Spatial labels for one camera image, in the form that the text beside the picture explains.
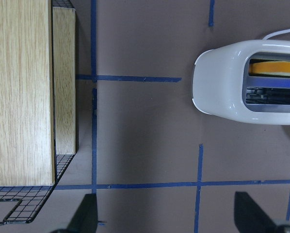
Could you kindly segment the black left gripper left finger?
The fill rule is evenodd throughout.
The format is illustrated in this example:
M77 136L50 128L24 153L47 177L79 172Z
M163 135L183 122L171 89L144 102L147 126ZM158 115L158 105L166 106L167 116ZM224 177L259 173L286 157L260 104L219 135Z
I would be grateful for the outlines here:
M86 194L65 229L52 233L95 233L98 226L97 195Z

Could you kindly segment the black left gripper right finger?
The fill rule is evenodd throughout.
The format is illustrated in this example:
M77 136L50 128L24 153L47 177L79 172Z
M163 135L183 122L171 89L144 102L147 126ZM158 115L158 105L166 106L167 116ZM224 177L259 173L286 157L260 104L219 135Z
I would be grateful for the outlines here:
M241 233L290 233L288 221L272 220L247 192L235 192L234 223Z

